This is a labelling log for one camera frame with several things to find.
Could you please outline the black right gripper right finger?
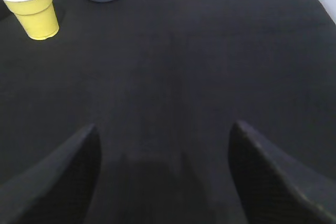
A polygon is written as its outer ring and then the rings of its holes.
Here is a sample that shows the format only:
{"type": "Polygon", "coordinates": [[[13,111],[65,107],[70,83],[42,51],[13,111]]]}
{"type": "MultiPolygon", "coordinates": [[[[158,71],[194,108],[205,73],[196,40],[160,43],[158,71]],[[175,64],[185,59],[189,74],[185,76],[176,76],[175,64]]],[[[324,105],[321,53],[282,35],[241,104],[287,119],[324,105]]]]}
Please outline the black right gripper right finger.
{"type": "Polygon", "coordinates": [[[248,223],[335,223],[335,181],[244,121],[230,130],[228,164],[248,223]]]}

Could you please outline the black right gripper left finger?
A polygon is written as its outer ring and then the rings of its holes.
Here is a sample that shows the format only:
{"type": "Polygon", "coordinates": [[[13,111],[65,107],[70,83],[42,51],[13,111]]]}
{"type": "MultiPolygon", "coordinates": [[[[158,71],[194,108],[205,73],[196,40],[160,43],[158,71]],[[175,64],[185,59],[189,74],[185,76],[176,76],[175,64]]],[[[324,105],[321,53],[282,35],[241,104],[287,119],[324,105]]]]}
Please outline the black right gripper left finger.
{"type": "Polygon", "coordinates": [[[1,185],[1,223],[83,223],[100,169],[100,137],[90,124],[1,185]]]}

